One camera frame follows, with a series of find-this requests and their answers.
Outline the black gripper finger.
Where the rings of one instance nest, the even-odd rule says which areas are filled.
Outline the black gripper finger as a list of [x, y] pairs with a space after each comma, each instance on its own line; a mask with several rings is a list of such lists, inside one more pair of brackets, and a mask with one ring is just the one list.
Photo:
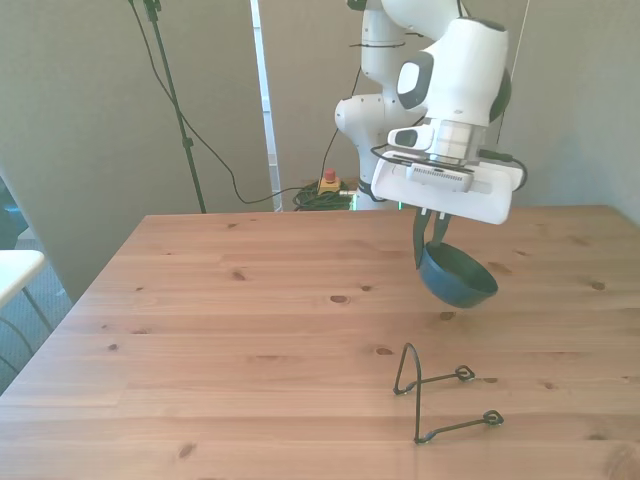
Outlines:
[[420, 268], [422, 257], [424, 253], [424, 234], [431, 217], [431, 211], [426, 208], [417, 208], [415, 210], [415, 216], [413, 221], [413, 251], [414, 261], [416, 269]]
[[441, 245], [444, 237], [447, 233], [451, 216], [444, 212], [438, 212], [434, 219], [433, 236], [430, 241], [432, 247], [438, 247]]

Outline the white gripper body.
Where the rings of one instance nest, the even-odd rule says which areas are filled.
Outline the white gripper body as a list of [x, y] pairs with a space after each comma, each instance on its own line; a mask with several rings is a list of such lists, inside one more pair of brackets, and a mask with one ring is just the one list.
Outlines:
[[380, 199], [502, 224], [523, 178], [518, 167], [480, 162], [455, 169], [438, 163], [400, 162], [389, 152], [377, 163], [371, 190]]

